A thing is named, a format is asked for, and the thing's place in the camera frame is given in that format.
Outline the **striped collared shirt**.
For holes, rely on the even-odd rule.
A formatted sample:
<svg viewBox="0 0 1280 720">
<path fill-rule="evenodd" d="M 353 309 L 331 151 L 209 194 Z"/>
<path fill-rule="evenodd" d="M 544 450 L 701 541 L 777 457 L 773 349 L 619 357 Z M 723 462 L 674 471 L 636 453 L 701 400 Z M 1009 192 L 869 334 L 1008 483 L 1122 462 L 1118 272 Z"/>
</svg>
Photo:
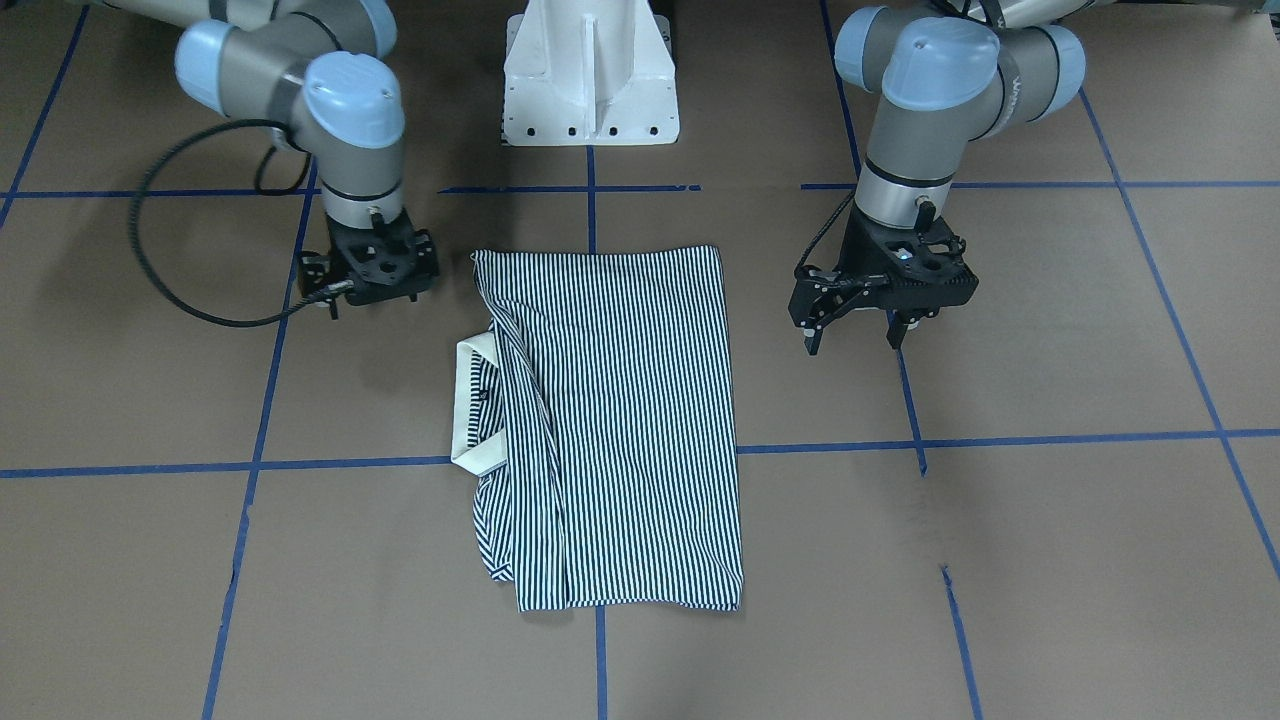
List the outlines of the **striped collared shirt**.
<svg viewBox="0 0 1280 720">
<path fill-rule="evenodd" d="M 489 327 L 456 347 L 454 465 L 522 612 L 742 598 L 733 391 L 712 246 L 477 250 Z"/>
</svg>

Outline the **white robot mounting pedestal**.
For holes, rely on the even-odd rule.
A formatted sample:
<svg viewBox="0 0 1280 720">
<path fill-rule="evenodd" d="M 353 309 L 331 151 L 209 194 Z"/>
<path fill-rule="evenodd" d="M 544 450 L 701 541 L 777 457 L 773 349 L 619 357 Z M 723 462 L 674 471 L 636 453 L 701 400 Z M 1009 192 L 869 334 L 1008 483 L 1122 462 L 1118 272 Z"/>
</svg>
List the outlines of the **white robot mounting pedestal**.
<svg viewBox="0 0 1280 720">
<path fill-rule="evenodd" d="M 673 20 L 672 1 L 527 3 L 506 22 L 503 143 L 676 143 Z"/>
</svg>

